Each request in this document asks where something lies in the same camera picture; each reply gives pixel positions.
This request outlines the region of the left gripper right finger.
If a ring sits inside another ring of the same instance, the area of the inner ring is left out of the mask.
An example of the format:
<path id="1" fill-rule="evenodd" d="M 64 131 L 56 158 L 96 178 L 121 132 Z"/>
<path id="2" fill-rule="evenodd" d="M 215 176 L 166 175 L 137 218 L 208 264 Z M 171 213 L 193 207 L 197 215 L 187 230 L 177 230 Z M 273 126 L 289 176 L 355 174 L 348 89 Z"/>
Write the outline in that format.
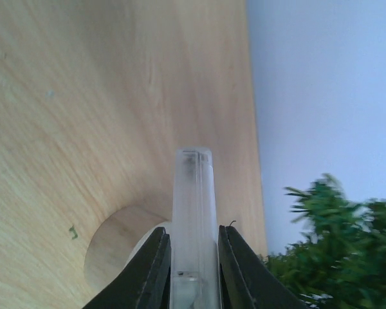
<path id="1" fill-rule="evenodd" d="M 223 308 L 306 307 L 270 273 L 235 227 L 219 227 L 218 251 Z"/>

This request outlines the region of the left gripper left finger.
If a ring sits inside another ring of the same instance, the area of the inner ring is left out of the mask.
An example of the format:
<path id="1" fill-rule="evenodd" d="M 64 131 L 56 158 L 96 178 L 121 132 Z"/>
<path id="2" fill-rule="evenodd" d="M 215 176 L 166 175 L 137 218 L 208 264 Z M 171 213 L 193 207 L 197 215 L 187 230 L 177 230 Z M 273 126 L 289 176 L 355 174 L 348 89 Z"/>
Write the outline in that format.
<path id="1" fill-rule="evenodd" d="M 157 227 L 122 272 L 84 309 L 168 308 L 170 235 Z"/>

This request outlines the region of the clear plastic battery box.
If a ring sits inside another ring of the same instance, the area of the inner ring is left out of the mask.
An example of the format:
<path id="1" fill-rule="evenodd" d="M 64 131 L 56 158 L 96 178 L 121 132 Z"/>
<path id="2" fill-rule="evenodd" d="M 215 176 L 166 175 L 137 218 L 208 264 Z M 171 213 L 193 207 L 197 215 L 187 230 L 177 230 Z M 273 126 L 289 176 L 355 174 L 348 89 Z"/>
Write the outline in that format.
<path id="1" fill-rule="evenodd" d="M 171 308 L 221 308 L 212 153 L 177 151 L 170 230 Z"/>

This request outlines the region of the small green christmas tree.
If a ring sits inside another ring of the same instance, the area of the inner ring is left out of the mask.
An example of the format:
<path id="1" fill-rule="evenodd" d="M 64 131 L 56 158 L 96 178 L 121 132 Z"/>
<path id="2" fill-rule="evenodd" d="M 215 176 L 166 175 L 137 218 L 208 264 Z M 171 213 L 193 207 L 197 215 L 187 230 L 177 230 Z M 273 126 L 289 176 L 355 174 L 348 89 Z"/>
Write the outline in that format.
<path id="1" fill-rule="evenodd" d="M 386 308 L 386 200 L 348 200 L 330 174 L 285 190 L 308 231 L 268 270 L 308 308 Z"/>

